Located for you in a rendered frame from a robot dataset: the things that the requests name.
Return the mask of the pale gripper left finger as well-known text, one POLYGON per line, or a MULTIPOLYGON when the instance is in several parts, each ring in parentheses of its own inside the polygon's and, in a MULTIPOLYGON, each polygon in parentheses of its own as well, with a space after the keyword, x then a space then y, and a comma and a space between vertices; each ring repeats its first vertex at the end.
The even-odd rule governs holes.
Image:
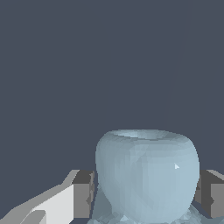
POLYGON ((94 171, 71 170, 60 185, 14 207, 0 224, 69 224, 74 218, 88 218, 94 178, 94 171))

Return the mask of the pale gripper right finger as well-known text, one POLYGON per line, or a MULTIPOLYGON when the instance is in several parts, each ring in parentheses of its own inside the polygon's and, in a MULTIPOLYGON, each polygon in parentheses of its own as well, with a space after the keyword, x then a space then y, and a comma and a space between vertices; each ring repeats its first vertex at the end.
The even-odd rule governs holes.
POLYGON ((224 216, 224 174, 201 170, 194 200, 211 218, 224 216))

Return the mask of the pale blue round vase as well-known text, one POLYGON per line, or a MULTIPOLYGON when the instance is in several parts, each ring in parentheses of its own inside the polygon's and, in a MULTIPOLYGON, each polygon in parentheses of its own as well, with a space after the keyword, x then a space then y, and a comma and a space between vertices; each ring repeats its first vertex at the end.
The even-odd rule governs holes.
POLYGON ((200 177, 193 142, 165 130, 109 131, 96 146, 95 162, 92 218, 101 224, 170 224, 189 208, 200 177))

